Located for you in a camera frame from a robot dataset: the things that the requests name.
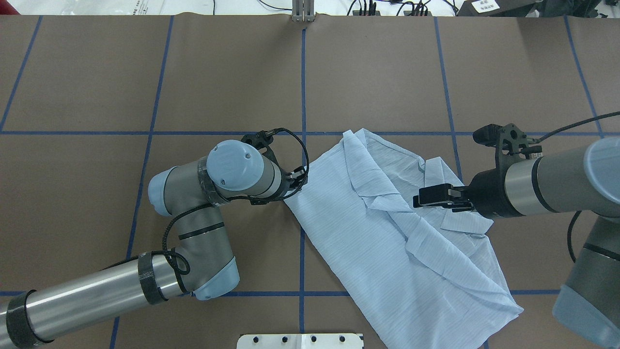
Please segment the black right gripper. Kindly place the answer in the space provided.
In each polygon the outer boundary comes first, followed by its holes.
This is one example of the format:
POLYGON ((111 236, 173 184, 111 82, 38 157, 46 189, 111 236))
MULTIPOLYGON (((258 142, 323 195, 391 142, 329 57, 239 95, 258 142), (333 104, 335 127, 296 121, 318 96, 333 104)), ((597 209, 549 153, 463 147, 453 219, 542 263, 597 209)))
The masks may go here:
POLYGON ((434 185, 420 188, 413 197, 413 207, 440 207, 452 212, 473 211, 488 219, 524 216, 513 206, 505 190, 510 166, 533 159, 531 147, 538 153, 541 146, 515 124, 489 124, 473 132, 472 139, 479 145, 494 148, 495 168, 480 172, 468 186, 434 185))

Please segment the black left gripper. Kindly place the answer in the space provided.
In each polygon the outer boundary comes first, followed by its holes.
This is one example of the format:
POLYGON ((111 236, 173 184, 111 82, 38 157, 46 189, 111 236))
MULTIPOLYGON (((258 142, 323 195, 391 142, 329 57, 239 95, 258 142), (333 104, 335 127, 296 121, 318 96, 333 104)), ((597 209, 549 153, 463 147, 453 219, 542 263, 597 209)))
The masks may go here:
POLYGON ((259 194, 250 193, 243 190, 241 200, 248 200, 252 205, 264 205, 271 202, 284 201, 288 197, 294 196, 307 183, 308 169, 306 166, 299 166, 292 172, 287 172, 279 164, 271 145, 273 138, 279 133, 286 133, 301 143, 301 139, 290 130, 262 130, 256 133, 244 135, 241 142, 251 146, 266 160, 270 161, 272 168, 271 181, 269 186, 259 184, 262 179, 257 181, 260 189, 259 194))

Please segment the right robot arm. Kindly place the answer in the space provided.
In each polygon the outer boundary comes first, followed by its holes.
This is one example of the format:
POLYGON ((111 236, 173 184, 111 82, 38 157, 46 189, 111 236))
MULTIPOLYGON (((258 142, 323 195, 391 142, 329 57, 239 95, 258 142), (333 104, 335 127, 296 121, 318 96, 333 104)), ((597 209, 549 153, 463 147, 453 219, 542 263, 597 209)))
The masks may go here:
POLYGON ((606 349, 619 347, 619 139, 543 155, 542 138, 514 124, 479 128, 473 140, 495 149, 494 169, 470 185, 427 186, 414 207, 474 211, 487 219, 591 211, 598 218, 552 309, 567 329, 606 349))

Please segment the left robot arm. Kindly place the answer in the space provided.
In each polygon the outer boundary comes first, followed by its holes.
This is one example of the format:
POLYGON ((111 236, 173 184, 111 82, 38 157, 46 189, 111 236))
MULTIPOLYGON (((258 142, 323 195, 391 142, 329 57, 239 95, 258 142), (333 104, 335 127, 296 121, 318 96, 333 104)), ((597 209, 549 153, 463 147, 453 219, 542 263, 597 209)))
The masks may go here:
POLYGON ((227 140, 191 163, 155 175, 149 202, 170 217, 161 248, 76 280, 14 296, 1 307, 1 347, 37 349, 56 338, 191 293, 200 301, 240 281, 221 206, 294 196, 307 183, 309 156, 286 128, 227 140))

